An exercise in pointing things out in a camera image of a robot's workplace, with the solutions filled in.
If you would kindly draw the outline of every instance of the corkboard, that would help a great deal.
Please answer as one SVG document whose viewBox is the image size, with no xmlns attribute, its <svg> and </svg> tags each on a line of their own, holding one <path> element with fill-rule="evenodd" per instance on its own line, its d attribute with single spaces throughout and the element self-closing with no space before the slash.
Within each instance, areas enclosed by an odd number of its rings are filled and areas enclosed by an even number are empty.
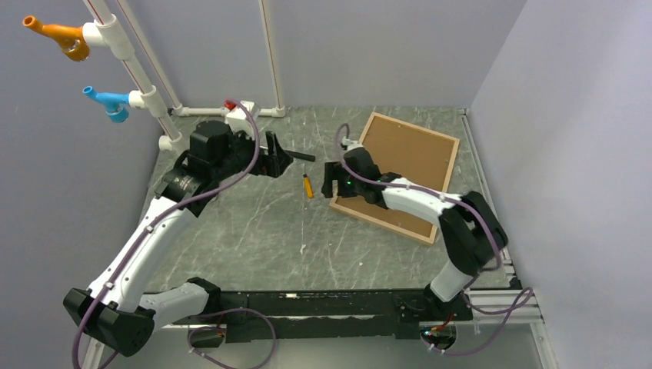
<svg viewBox="0 0 652 369">
<path fill-rule="evenodd" d="M 427 128 L 372 113 L 359 140 L 371 153 L 381 173 L 393 171 L 418 185 L 439 191 L 448 189 L 460 140 Z M 434 243 L 437 228 L 398 210 L 368 204 L 361 196 L 334 197 L 331 208 L 404 234 Z"/>
</svg>

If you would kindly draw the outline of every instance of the gray marble surface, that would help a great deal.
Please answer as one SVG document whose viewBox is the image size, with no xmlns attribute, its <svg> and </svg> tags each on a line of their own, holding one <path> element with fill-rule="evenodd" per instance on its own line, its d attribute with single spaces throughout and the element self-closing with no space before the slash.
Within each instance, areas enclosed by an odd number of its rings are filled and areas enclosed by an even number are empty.
<svg viewBox="0 0 652 369">
<path fill-rule="evenodd" d="M 195 276 L 225 290 L 314 290 L 422 288 L 444 266 L 440 233 L 431 246 L 331 210 L 318 193 L 324 162 L 333 161 L 333 137 L 347 122 L 358 138 L 377 111 L 460 139 L 449 192 L 481 191 L 469 140 L 456 108 L 298 107 L 285 118 L 260 118 L 260 131 L 272 130 L 281 146 L 317 156 L 298 161 L 276 179 L 249 175 L 208 204 L 183 231 L 151 279 L 149 291 L 163 291 Z M 179 118 L 185 139 L 206 118 Z M 152 188 L 175 156 L 161 152 Z M 302 165 L 317 192 L 308 199 Z M 477 287 L 506 287 L 503 271 L 481 275 Z"/>
</svg>

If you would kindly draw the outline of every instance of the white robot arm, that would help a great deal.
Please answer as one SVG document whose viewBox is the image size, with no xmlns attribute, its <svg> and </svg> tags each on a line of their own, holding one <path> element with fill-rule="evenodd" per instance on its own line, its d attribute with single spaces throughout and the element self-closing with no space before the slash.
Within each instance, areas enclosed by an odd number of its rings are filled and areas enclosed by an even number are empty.
<svg viewBox="0 0 652 369">
<path fill-rule="evenodd" d="M 85 333 L 120 354 L 131 356 L 160 327 L 184 317 L 219 310 L 220 288 L 200 278 L 192 278 L 178 288 L 159 294 L 145 294 L 147 283 L 176 237 L 193 224 L 210 198 L 174 210 L 155 227 L 150 227 L 150 224 L 152 219 L 171 206 L 210 191 L 226 177 L 241 171 L 243 165 L 251 161 L 253 144 L 246 135 L 240 138 L 233 135 L 222 122 L 202 122 L 198 125 L 191 136 L 190 150 L 182 154 L 175 167 L 163 177 L 142 223 L 115 260 L 87 289 L 73 288 L 64 299 L 64 306 L 77 324 L 80 324 L 89 306 L 95 304 L 91 318 L 85 324 Z M 252 174 L 277 177 L 291 163 L 291 157 L 270 132 L 268 147 L 268 152 L 258 158 Z M 238 149 L 226 152 L 221 148 Z M 360 195 L 369 203 L 404 211 L 437 225 L 444 237 L 449 260 L 424 289 L 424 295 L 427 308 L 433 315 L 445 316 L 450 313 L 460 291 L 494 256 L 487 237 L 483 232 L 469 228 L 467 222 L 474 219 L 464 207 L 450 200 L 444 201 L 435 194 L 409 189 L 417 185 L 400 175 L 380 173 L 369 153 L 358 143 L 352 143 L 347 149 L 344 159 L 356 173 L 372 181 L 384 182 L 385 185 L 364 183 L 352 177 L 339 162 L 333 162 L 326 163 L 322 193 L 331 197 L 332 182 L 337 181 L 340 196 Z M 480 194 L 446 194 L 446 197 L 475 208 L 489 225 L 498 247 L 506 245 L 507 236 Z M 123 262 L 136 238 L 141 237 L 143 229 L 148 232 L 145 239 L 128 259 L 115 283 L 108 285 L 107 281 Z M 101 295 L 99 291 L 103 288 L 108 288 L 108 292 Z"/>
</svg>

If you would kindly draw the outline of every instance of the cable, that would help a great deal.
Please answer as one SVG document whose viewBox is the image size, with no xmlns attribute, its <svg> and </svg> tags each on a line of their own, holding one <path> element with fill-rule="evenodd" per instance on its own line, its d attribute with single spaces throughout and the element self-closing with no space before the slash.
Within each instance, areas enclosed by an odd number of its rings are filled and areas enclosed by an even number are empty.
<svg viewBox="0 0 652 369">
<path fill-rule="evenodd" d="M 276 331 L 274 330 L 274 326 L 269 321 L 269 318 L 265 317 L 260 311 L 256 311 L 256 310 L 249 309 L 249 308 L 246 308 L 246 307 L 240 307 L 240 308 L 236 308 L 236 309 L 228 309 L 228 310 L 218 311 L 217 313 L 211 313 L 211 314 L 195 315 L 194 317 L 214 317 L 215 315 L 236 313 L 236 312 L 239 312 L 239 311 L 246 311 L 248 313 L 256 314 L 257 316 L 262 317 L 263 321 L 265 323 L 267 323 L 267 325 L 269 326 L 269 329 L 271 331 L 271 349 L 269 351 L 269 354 L 267 355 L 267 357 L 260 364 L 249 368 L 249 369 L 259 369 L 261 367 L 264 367 L 270 361 L 272 355 L 274 355 L 274 351 L 276 350 L 276 345 L 278 344 L 277 338 L 276 338 Z M 201 356 L 204 359 L 210 361 L 211 363 L 213 363 L 215 365 L 218 365 L 220 367 L 223 367 L 224 369 L 236 369 L 234 367 L 230 367 L 230 366 L 228 366 L 228 365 L 226 365 L 224 363 L 221 363 L 220 361 L 215 360 L 213 357 L 208 356 L 207 354 L 204 354 L 203 352 L 200 352 L 196 348 L 192 347 L 191 339 L 192 339 L 193 334 L 195 334 L 195 333 L 197 333 L 199 331 L 212 331 L 214 329 L 215 328 L 212 327 L 212 326 L 206 326 L 206 327 L 199 327 L 199 328 L 196 328 L 196 329 L 190 331 L 190 333 L 188 334 L 188 347 L 190 348 L 190 352 L 193 353 L 193 354 L 197 354 L 198 356 Z"/>
<path fill-rule="evenodd" d="M 388 183 L 388 182 L 372 181 L 370 179 L 362 177 L 358 173 L 351 170 L 351 168 L 349 168 L 349 166 L 346 164 L 346 161 L 344 159 L 344 156 L 343 156 L 341 150 L 338 149 L 339 148 L 339 142 L 340 142 L 340 133 L 342 132 L 342 128 L 346 128 L 346 130 L 347 130 L 346 138 L 348 138 L 349 132 L 351 131 L 348 124 L 344 123 L 344 124 L 340 125 L 338 130 L 335 132 L 335 140 L 334 140 L 335 151 L 336 151 L 335 154 L 338 156 L 338 159 L 339 159 L 340 163 L 342 164 L 342 167 L 344 169 L 346 169 L 348 174 L 352 175 L 354 178 L 358 179 L 359 181 L 363 181 L 364 183 L 367 183 L 367 184 L 370 184 L 370 185 L 377 185 L 377 186 L 383 186 L 383 187 L 393 187 L 393 188 L 408 188 L 408 186 L 406 184 L 401 184 L 401 183 Z M 445 195 L 444 192 L 435 191 L 433 189 L 423 187 L 423 186 L 420 186 L 420 185 L 414 185 L 414 186 L 411 185 L 409 189 L 414 189 L 414 190 L 417 190 L 417 191 L 425 192 L 427 194 L 430 194 L 432 196 L 440 198 L 443 201 L 451 202 L 451 203 L 453 203 L 455 205 L 460 205 L 462 208 L 464 208 L 465 210 L 470 212 L 474 216 L 474 218 L 477 219 L 477 222 L 480 224 L 480 227 L 482 228 L 484 233 L 487 235 L 487 239 L 489 240 L 489 245 L 491 246 L 491 249 L 494 251 L 494 256 L 496 257 L 496 266 L 495 267 L 482 268 L 481 271 L 496 271 L 496 270 L 501 268 L 501 266 L 503 265 L 503 261 L 501 260 L 501 256 L 500 256 L 501 252 L 498 249 L 498 245 L 496 244 L 496 240 L 494 239 L 494 236 L 491 234 L 491 231 L 489 230 L 489 226 L 487 225 L 487 223 L 484 221 L 484 219 L 480 216 L 480 214 L 472 206 L 470 206 L 469 204 L 467 204 L 467 203 L 465 203 L 463 201 L 457 200 L 455 198 L 449 198 L 448 196 Z"/>
<path fill-rule="evenodd" d="M 256 125 L 256 121 L 254 120 L 253 115 L 251 115 L 250 111 L 247 110 L 247 108 L 240 103 L 239 100 L 234 100 L 231 98 L 228 98 L 226 100 L 227 102 L 232 102 L 236 104 L 247 116 L 247 120 L 249 121 L 251 125 L 251 129 L 254 133 L 254 156 L 251 158 L 251 161 L 249 162 L 249 165 L 241 171 L 238 175 L 236 175 L 235 179 L 231 182 L 228 182 L 227 184 L 223 184 L 220 187 L 216 188 L 215 190 L 211 190 L 208 192 L 205 192 L 203 194 L 198 194 L 197 196 L 193 196 L 191 198 L 187 198 L 183 201 L 179 201 L 177 204 L 172 205 L 170 208 L 166 209 L 162 213 L 160 213 L 156 218 L 154 218 L 151 223 L 148 224 L 147 227 L 143 228 L 142 232 L 140 235 L 136 238 L 134 243 L 131 245 L 131 247 L 127 250 L 125 253 L 125 256 L 122 258 L 118 266 L 115 268 L 113 271 L 113 274 L 111 274 L 111 277 L 109 277 L 108 281 L 106 281 L 105 286 L 102 287 L 102 289 L 99 291 L 98 295 L 95 297 L 93 302 L 91 302 L 91 305 L 88 307 L 86 312 L 84 313 L 84 316 L 81 318 L 81 321 L 79 322 L 79 326 L 77 327 L 77 333 L 75 334 L 75 339 L 72 342 L 72 367 L 74 369 L 82 369 L 82 366 L 79 364 L 79 343 L 82 339 L 82 335 L 84 334 L 84 328 L 86 327 L 86 324 L 88 323 L 88 319 L 90 319 L 93 311 L 95 308 L 98 306 L 102 298 L 108 293 L 109 289 L 107 285 L 114 284 L 115 281 L 118 279 L 118 276 L 120 273 L 122 273 L 122 270 L 125 269 L 125 266 L 127 263 L 131 260 L 135 252 L 138 250 L 140 247 L 141 243 L 147 238 L 149 235 L 148 228 L 154 228 L 160 221 L 165 219 L 170 213 L 173 211 L 183 208 L 184 206 L 195 202 L 199 201 L 204 198 L 210 198 L 218 193 L 222 192 L 223 190 L 226 190 L 230 188 L 231 186 L 235 185 L 238 183 L 242 178 L 244 178 L 247 173 L 251 171 L 251 169 L 254 167 L 256 164 L 256 160 L 258 159 L 258 154 L 260 153 L 260 137 L 258 135 L 258 126 Z M 107 359 L 105 363 L 103 363 L 100 368 L 104 369 L 114 358 L 117 356 L 117 354 L 113 354 L 111 357 Z"/>
<path fill-rule="evenodd" d="M 485 348 L 487 348 L 492 342 L 494 342 L 496 337 L 498 337 L 498 335 L 503 331 L 503 329 L 505 328 L 505 325 L 507 324 L 507 319 L 509 319 L 509 317 L 511 316 L 511 313 L 513 313 L 514 310 L 518 309 L 518 307 L 517 307 L 518 300 L 520 298 L 522 298 L 523 295 L 525 295 L 526 292 L 527 292 L 527 296 L 525 297 L 523 302 L 527 302 L 527 300 L 529 300 L 534 294 L 534 290 L 532 289 L 532 287 L 524 288 L 517 295 L 517 297 L 514 299 L 514 302 L 512 302 L 511 306 L 508 309 L 505 309 L 505 311 L 507 313 L 505 314 L 505 317 L 503 318 L 503 321 L 500 323 L 500 325 L 498 325 L 498 327 L 496 328 L 494 333 L 492 333 L 491 336 L 483 344 L 481 344 L 480 346 L 478 346 L 478 347 L 476 347 L 476 348 L 474 348 L 472 350 L 449 352 L 449 351 L 446 351 L 446 350 L 440 350 L 439 348 L 436 348 L 434 345 L 429 344 L 428 342 L 426 342 L 426 340 L 423 339 L 423 338 L 421 338 L 421 340 L 426 344 L 426 346 L 428 346 L 428 350 L 435 350 L 435 351 L 441 353 L 442 355 L 447 355 L 447 356 L 468 356 L 468 355 L 477 354 L 478 352 L 480 352 L 480 351 L 484 350 Z"/>
<path fill-rule="evenodd" d="M 358 179 L 359 181 L 363 181 L 364 183 L 367 183 L 367 184 L 370 184 L 370 185 L 408 189 L 408 186 L 406 184 L 372 181 L 370 179 L 362 177 L 358 173 L 351 170 L 351 168 L 349 168 L 349 166 L 347 165 L 347 163 L 346 163 L 346 161 L 344 159 L 344 155 L 342 154 L 342 151 L 339 149 L 340 135 L 341 135 L 341 132 L 342 132 L 343 128 L 346 128 L 346 138 L 348 138 L 348 136 L 349 136 L 349 134 L 351 132 L 351 129 L 349 128 L 349 125 L 347 123 L 344 123 L 344 124 L 340 125 L 338 130 L 335 132 L 334 146 L 335 146 L 335 154 L 337 155 L 338 160 L 342 164 L 342 168 L 344 168 L 348 172 L 348 174 L 350 174 L 354 178 Z M 459 201 L 459 200 L 457 200 L 455 198 L 449 198 L 443 192 L 435 191 L 433 189 L 423 187 L 423 186 L 420 186 L 420 185 L 411 185 L 411 186 L 409 186 L 409 189 L 414 189 L 414 190 L 417 190 L 417 191 L 425 192 L 426 194 L 430 194 L 432 196 L 440 198 L 442 201 L 448 201 L 448 202 L 451 202 L 451 203 L 453 203 L 455 205 L 460 205 L 462 208 L 469 211 L 474 216 L 474 218 L 477 219 L 477 222 L 478 222 L 478 224 L 480 224 L 480 226 L 482 228 L 482 231 L 487 235 L 487 239 L 489 240 L 489 245 L 491 246 L 491 249 L 494 251 L 494 256 L 495 256 L 495 259 L 496 259 L 496 266 L 495 267 L 482 268 L 481 271 L 495 271 L 495 270 L 499 269 L 502 266 L 501 253 L 500 253 L 500 250 L 498 249 L 498 245 L 496 244 L 496 240 L 494 239 L 494 236 L 491 234 L 491 231 L 489 230 L 489 227 L 487 226 L 487 223 L 484 221 L 484 219 L 482 219 L 480 214 L 472 206 L 470 206 L 469 204 L 467 204 L 467 203 L 465 203 L 463 201 Z M 471 281 L 464 286 L 464 289 L 469 288 L 475 282 L 476 279 L 477 279 L 477 277 L 474 277 L 473 279 L 471 279 Z M 519 303 L 518 300 L 521 297 L 523 297 L 526 293 L 527 293 L 527 296 L 525 296 L 523 301 Z M 466 355 L 476 354 L 477 352 L 482 351 L 487 346 L 489 346 L 491 344 L 491 342 L 493 342 L 496 339 L 496 336 L 498 336 L 499 333 L 501 333 L 503 331 L 504 326 L 507 323 L 507 319 L 509 319 L 511 313 L 514 310 L 516 310 L 516 309 L 522 307 L 523 305 L 525 305 L 532 298 L 532 296 L 534 296 L 534 290 L 532 288 L 524 288 L 517 295 L 517 297 L 514 299 L 514 302 L 512 302 L 510 307 L 508 307 L 507 309 L 504 309 L 502 311 L 491 311 L 491 312 L 487 312 L 487 311 L 484 311 L 484 310 L 480 309 L 479 307 L 475 307 L 468 300 L 468 298 L 464 295 L 464 291 L 461 292 L 461 295 L 462 295 L 462 298 L 464 299 L 464 301 L 467 303 L 467 305 L 469 305 L 469 307 L 473 308 L 475 311 L 481 312 L 482 314 L 487 314 L 488 313 L 487 315 L 505 314 L 505 318 L 503 319 L 501 324 L 498 326 L 498 328 L 496 328 L 496 331 L 494 331 L 494 333 L 489 337 L 489 339 L 487 339 L 482 345 L 476 347 L 473 350 L 464 351 L 464 352 L 447 352 L 447 351 L 439 350 L 438 348 L 436 348 L 434 346 L 430 346 L 430 349 L 435 349 L 435 350 L 441 352 L 442 354 L 444 354 L 444 352 L 445 352 L 446 355 L 450 355 L 450 356 L 466 356 Z"/>
<path fill-rule="evenodd" d="M 446 321 L 444 321 L 442 325 L 438 325 L 437 327 L 432 327 L 431 331 L 441 331 L 442 329 L 446 328 L 448 323 L 450 323 L 452 320 L 453 320 L 453 313 L 450 313 L 446 318 Z"/>
</svg>

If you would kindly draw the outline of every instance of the red cap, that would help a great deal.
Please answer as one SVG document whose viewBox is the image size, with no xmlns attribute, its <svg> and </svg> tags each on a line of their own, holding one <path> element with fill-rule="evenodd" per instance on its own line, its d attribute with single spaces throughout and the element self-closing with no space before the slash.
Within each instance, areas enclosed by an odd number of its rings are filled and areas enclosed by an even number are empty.
<svg viewBox="0 0 652 369">
<path fill-rule="evenodd" d="M 237 105 L 234 102 L 225 101 L 225 107 L 228 110 L 233 110 Z"/>
</svg>

